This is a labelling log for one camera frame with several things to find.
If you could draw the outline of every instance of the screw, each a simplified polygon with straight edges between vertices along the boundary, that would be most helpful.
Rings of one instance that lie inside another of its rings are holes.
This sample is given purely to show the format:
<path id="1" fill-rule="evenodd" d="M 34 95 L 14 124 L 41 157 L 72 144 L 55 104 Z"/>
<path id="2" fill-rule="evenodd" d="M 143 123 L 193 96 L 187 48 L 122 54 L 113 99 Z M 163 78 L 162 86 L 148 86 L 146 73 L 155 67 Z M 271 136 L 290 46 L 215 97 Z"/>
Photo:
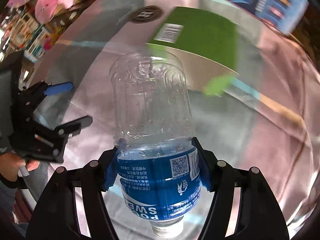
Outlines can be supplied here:
<path id="1" fill-rule="evenodd" d="M 226 162 L 224 162 L 224 161 L 218 161 L 217 164 L 218 164 L 218 166 L 220 166 L 220 167 L 224 167 L 224 166 L 227 165 Z"/>
<path id="2" fill-rule="evenodd" d="M 94 161 L 90 161 L 90 163 L 89 163 L 90 167 L 97 167 L 97 166 L 98 166 L 98 164 L 99 164 L 99 162 L 98 162 L 98 161 L 96 161 L 96 160 L 94 160 Z"/>
<path id="3" fill-rule="evenodd" d="M 255 174 L 258 174 L 260 170 L 257 167 L 252 167 L 251 171 Z"/>
<path id="4" fill-rule="evenodd" d="M 59 155 L 59 150 L 58 149 L 54 149 L 52 154 L 53 154 L 53 156 L 58 156 Z"/>
<path id="5" fill-rule="evenodd" d="M 60 166 L 56 169 L 57 173 L 63 173 L 64 172 L 64 167 Z"/>
<path id="6" fill-rule="evenodd" d="M 58 135 L 62 135 L 64 133 L 64 130 L 63 129 L 60 129 L 59 131 L 58 131 Z"/>

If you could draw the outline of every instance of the plastic water bottle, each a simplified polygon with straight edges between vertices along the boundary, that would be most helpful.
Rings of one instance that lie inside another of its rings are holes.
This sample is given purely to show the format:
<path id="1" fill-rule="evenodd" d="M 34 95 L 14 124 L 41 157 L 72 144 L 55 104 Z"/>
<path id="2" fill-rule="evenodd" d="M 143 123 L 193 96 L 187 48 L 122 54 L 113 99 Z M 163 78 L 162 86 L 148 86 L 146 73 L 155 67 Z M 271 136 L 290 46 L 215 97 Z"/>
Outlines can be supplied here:
<path id="1" fill-rule="evenodd" d="M 180 60 L 158 50 L 129 53 L 110 69 L 118 174 L 124 200 L 162 238 L 179 235 L 200 196 L 197 149 Z"/>

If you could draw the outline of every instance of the sleeve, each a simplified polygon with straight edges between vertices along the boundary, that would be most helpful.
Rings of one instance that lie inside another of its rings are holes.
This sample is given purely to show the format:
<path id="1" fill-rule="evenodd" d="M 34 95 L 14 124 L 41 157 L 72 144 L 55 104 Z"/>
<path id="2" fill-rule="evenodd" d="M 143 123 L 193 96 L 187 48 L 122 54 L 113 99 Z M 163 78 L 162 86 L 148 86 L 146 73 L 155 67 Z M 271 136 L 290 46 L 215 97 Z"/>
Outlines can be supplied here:
<path id="1" fill-rule="evenodd" d="M 13 133 L 10 87 L 11 71 L 0 71 L 0 155 L 12 151 L 8 138 Z"/>
<path id="2" fill-rule="evenodd" d="M 9 188 L 0 181 L 0 209 L 6 211 L 9 217 L 12 216 L 16 191 L 16 188 Z"/>

